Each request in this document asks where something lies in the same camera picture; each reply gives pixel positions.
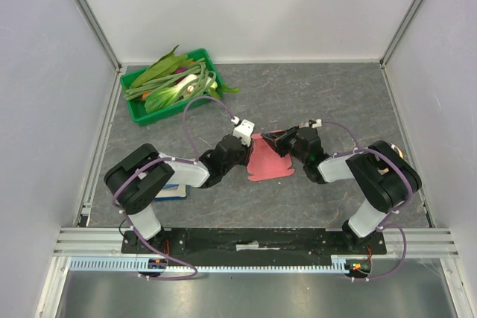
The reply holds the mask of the pink paper box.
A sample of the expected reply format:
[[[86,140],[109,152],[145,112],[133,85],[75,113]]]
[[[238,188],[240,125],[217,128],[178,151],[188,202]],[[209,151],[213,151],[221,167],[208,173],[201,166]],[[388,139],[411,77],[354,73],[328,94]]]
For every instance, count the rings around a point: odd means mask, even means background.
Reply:
[[[289,177],[294,173],[291,156],[281,157],[259,133],[252,135],[253,146],[247,165],[248,179],[259,182],[269,179]]]

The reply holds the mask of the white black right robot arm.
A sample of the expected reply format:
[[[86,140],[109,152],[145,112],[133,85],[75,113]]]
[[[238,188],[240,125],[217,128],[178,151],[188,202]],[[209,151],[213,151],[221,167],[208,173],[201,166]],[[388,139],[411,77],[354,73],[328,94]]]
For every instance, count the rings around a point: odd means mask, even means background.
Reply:
[[[422,187],[419,174],[386,141],[350,152],[329,155],[318,134],[320,123],[293,126],[287,130],[265,132],[261,137],[279,156],[292,156],[303,165],[308,179],[327,184],[353,179],[364,195],[364,202],[342,226],[341,244],[349,253],[361,252],[383,227],[391,213],[397,213]]]

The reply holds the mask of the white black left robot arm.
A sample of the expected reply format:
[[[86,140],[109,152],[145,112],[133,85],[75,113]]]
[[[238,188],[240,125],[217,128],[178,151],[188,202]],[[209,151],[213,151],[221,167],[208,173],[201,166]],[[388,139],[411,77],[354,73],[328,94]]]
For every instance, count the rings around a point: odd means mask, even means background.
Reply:
[[[104,183],[139,233],[137,243],[147,253],[161,250],[162,225],[152,202],[165,185],[210,188],[217,185],[235,166],[248,165],[253,151],[251,137],[226,135],[214,149],[199,159],[166,156],[152,144],[144,144],[110,169]]]

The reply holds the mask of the blue white book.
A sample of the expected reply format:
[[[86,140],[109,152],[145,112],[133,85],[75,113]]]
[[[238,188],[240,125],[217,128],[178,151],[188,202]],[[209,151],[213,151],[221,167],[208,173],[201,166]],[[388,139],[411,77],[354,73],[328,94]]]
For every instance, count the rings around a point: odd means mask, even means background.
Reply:
[[[168,200],[185,200],[189,194],[189,187],[184,184],[165,185],[155,196],[156,202]]]

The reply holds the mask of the white radish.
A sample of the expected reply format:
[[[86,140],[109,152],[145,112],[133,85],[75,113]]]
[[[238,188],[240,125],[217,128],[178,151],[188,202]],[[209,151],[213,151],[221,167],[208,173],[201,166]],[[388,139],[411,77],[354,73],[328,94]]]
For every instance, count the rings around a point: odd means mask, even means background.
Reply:
[[[199,76],[197,76],[196,74],[189,74],[177,84],[177,88],[179,90],[185,89],[186,94],[191,94],[193,93],[193,91],[195,91],[196,88],[199,87],[198,84]],[[218,84],[214,77],[207,76],[202,87],[208,87],[209,89],[217,89]]]

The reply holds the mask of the green long beans bundle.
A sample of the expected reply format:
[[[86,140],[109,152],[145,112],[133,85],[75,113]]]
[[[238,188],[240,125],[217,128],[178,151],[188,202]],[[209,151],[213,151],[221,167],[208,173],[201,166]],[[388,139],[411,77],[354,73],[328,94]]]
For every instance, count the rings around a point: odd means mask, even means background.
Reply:
[[[184,67],[184,71],[182,72],[177,72],[177,70],[173,74],[170,74],[168,76],[150,80],[136,89],[131,89],[129,85],[124,91],[124,98],[127,101],[145,101],[146,97],[152,91],[168,86],[177,85],[184,77],[189,74],[196,74],[197,76],[199,76],[199,87],[196,88],[195,91],[193,91],[193,93],[191,94],[186,94],[186,92],[184,92],[183,98],[189,98],[193,95],[199,95],[208,92],[210,90],[208,87],[202,87],[207,76],[214,77],[217,82],[217,74],[214,71],[208,70],[206,68],[204,58],[201,58],[198,61],[193,62],[192,64],[188,64],[186,67]]]

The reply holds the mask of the bok choy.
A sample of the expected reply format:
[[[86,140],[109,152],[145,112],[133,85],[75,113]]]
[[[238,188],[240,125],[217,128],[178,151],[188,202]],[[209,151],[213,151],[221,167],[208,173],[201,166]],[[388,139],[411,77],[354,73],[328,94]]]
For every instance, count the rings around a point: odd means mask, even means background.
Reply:
[[[147,114],[170,107],[183,99],[187,85],[174,85],[152,91],[145,99]]]

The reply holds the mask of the yellow masking tape roll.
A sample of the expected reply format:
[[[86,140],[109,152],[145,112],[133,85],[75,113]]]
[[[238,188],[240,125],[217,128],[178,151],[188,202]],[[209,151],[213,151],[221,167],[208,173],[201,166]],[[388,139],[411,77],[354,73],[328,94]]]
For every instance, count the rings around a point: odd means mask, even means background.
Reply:
[[[390,144],[390,146],[391,146],[391,149],[394,150],[399,155],[400,158],[403,157],[403,152],[398,146],[396,146],[395,144]]]

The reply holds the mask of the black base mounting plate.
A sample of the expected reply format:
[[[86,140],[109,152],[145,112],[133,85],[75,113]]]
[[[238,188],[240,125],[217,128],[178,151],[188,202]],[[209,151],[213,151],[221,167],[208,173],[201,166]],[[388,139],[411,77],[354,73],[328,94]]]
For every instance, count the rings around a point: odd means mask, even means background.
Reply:
[[[149,248],[165,253],[203,253],[210,250],[237,252],[252,249],[272,249],[319,255],[384,255],[387,253],[384,235],[374,233],[368,238],[352,241],[341,230],[324,228],[170,228],[143,243],[132,230],[124,233],[123,253],[149,253]]]

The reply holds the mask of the green leafy vegetable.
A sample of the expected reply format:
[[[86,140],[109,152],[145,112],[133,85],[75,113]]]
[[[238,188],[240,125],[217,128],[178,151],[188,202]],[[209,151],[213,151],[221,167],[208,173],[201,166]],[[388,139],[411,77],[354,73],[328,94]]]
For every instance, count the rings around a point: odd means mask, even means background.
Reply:
[[[131,83],[130,88],[139,88],[150,80],[173,74],[182,65],[187,65],[189,63],[189,58],[186,54],[175,54],[175,51],[178,47],[179,45],[176,45],[169,53],[162,56],[154,64],[149,66]]]

